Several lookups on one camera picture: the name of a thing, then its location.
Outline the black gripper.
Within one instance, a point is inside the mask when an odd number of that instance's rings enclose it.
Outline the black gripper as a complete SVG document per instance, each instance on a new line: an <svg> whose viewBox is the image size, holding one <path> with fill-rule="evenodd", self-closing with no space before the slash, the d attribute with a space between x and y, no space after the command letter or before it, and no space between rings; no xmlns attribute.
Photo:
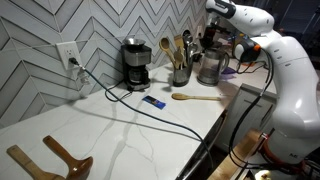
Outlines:
<svg viewBox="0 0 320 180"><path fill-rule="evenodd" d="M204 31L204 35L200 39L200 44L204 49L208 48L220 48L222 43L219 41L214 41L216 30L213 27L207 27Z"/></svg>

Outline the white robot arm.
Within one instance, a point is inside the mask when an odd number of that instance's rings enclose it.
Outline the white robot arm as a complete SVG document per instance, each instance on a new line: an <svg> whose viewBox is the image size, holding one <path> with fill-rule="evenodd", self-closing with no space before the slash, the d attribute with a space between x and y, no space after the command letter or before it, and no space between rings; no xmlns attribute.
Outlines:
<svg viewBox="0 0 320 180"><path fill-rule="evenodd" d="M272 60L277 104L268 149L279 161L300 163L319 147L320 136L319 78L306 51L295 38L274 31L274 18L265 10L230 0L207 0L206 11L248 35L263 50L259 57Z"/></svg>

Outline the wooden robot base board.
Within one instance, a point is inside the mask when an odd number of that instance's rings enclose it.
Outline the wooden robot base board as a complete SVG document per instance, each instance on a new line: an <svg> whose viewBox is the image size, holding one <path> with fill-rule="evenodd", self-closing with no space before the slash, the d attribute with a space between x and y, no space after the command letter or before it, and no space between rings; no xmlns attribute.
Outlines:
<svg viewBox="0 0 320 180"><path fill-rule="evenodd" d="M247 162L262 146L266 136L250 129L240 142L233 148L231 155L227 156L207 180L251 180L248 177Z"/></svg>

